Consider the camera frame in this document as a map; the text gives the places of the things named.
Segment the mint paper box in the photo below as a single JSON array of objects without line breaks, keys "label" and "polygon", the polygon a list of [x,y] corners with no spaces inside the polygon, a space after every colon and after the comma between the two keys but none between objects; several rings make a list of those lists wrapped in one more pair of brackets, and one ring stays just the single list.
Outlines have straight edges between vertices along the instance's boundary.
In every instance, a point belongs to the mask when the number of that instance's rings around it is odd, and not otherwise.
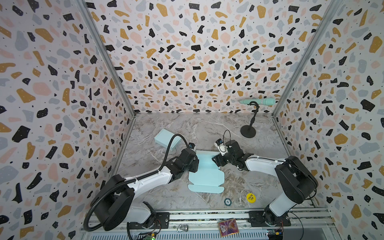
[{"label": "mint paper box", "polygon": [[[164,148],[167,148],[168,145],[169,145],[169,142],[171,140],[171,138],[174,136],[175,134],[166,130],[166,129],[162,129],[156,136],[155,136],[155,143],[156,144],[159,144],[160,146],[164,147]],[[176,146],[179,144],[179,142],[181,141],[182,139],[180,137],[175,137],[174,140],[172,141],[172,144],[171,144],[171,147],[170,147],[170,150],[173,151]]]},{"label": "mint paper box", "polygon": [[222,186],[225,173],[212,160],[219,152],[197,150],[196,153],[199,165],[196,173],[189,172],[189,190],[195,193],[221,194],[225,190]]}]

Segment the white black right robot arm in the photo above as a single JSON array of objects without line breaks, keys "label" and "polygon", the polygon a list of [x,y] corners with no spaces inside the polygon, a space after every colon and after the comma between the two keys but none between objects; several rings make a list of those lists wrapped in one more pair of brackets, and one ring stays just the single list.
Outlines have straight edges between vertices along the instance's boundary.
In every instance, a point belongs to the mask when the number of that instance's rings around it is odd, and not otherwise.
[{"label": "white black right robot arm", "polygon": [[235,140],[226,143],[222,139],[215,142],[220,153],[213,157],[218,167],[231,164],[240,171],[261,172],[278,178],[283,192],[264,210],[265,221],[273,222],[285,217],[290,209],[310,199],[319,186],[315,177],[295,156],[286,159],[269,159],[251,153],[244,153]]}]

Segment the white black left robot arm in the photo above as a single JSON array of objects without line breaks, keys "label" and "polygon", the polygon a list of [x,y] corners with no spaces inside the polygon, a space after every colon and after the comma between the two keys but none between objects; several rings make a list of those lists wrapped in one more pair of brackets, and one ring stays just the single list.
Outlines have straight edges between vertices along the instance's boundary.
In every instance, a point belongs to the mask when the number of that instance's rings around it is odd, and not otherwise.
[{"label": "white black left robot arm", "polygon": [[183,149],[178,157],[151,172],[134,178],[112,176],[91,202],[83,228],[87,232],[103,228],[110,231],[122,222],[137,223],[150,228],[156,220],[156,211],[148,202],[136,203],[140,195],[180,179],[185,172],[195,173],[199,159],[194,150]]}]

